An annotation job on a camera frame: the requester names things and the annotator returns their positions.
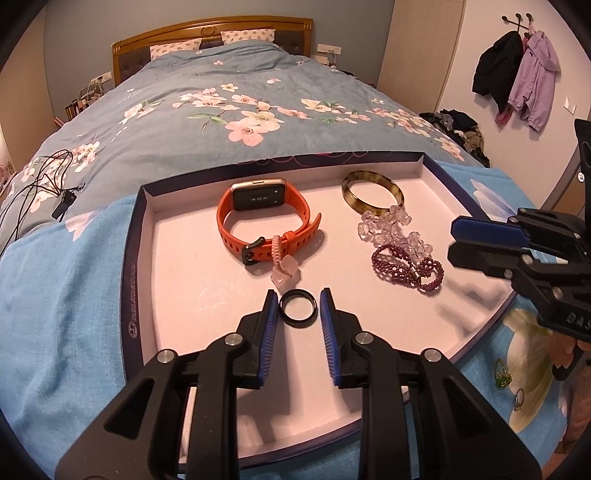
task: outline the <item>metal screw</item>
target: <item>metal screw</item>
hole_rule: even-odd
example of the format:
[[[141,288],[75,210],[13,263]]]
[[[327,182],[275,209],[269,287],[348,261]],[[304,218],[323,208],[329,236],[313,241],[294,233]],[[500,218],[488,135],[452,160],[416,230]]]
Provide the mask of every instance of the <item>metal screw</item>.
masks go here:
[[[562,300],[564,298],[564,294],[562,293],[562,290],[558,287],[554,287],[552,289],[552,295],[554,295],[554,298],[556,300]]]
[[[172,350],[162,350],[158,352],[156,360],[161,364],[168,364],[174,360],[175,353]]]
[[[374,341],[374,336],[369,332],[359,332],[355,335],[355,341],[361,345],[369,345]]]
[[[230,335],[226,335],[224,342],[229,346],[240,345],[242,343],[242,335],[240,333],[231,333]]]
[[[425,360],[427,362],[435,363],[441,360],[441,352],[439,350],[435,350],[434,348],[430,348],[429,350],[425,350],[424,353]]]

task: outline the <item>pink crystal pendant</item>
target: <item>pink crystal pendant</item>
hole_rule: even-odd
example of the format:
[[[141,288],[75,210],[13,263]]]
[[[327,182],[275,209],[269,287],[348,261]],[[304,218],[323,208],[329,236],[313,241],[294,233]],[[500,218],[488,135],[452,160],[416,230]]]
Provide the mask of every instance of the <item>pink crystal pendant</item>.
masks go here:
[[[295,288],[301,279],[300,266],[291,255],[284,256],[279,266],[274,265],[271,272],[271,281],[280,293]]]

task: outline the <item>black ring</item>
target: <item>black ring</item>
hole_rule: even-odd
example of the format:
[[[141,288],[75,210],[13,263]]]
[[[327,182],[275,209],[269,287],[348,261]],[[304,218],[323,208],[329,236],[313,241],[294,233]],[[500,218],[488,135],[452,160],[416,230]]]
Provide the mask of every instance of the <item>black ring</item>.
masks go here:
[[[296,320],[285,313],[285,305],[287,305],[287,303],[295,297],[306,299],[312,304],[312,314],[308,318]],[[318,305],[316,303],[316,299],[309,291],[302,290],[301,288],[294,288],[293,290],[286,291],[281,297],[281,300],[279,301],[279,311],[281,312],[281,318],[283,321],[290,327],[306,328],[312,325],[316,320],[316,317],[318,316]]]

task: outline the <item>wall outlet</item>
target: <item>wall outlet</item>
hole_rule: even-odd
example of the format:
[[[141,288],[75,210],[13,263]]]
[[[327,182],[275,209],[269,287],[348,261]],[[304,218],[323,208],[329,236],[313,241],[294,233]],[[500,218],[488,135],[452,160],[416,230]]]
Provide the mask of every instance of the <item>wall outlet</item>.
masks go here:
[[[90,81],[90,84],[94,84],[94,83],[105,83],[108,80],[111,80],[113,78],[113,73],[112,72],[106,72],[103,75],[99,75],[98,77],[93,78]]]
[[[322,65],[329,65],[329,58],[328,57],[323,57],[322,55],[312,55],[312,58],[321,63]]]
[[[321,52],[321,53],[330,53],[330,54],[332,54],[334,52],[335,55],[340,55],[341,48],[334,47],[332,45],[323,45],[322,43],[319,43],[318,47],[316,48],[316,51]]]

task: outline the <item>floral bedding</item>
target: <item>floral bedding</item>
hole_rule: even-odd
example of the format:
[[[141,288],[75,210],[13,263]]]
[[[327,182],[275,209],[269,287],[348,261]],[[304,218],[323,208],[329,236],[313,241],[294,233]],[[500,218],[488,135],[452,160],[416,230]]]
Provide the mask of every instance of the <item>floral bedding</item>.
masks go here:
[[[71,163],[49,159],[72,151]],[[427,121],[377,90],[273,43],[247,40],[175,51],[148,63],[48,138],[9,187],[84,185],[66,219],[137,192],[139,185],[204,168],[323,152],[424,151],[477,162]],[[0,228],[9,241],[21,194]],[[53,223],[57,199],[31,192],[20,236]]]

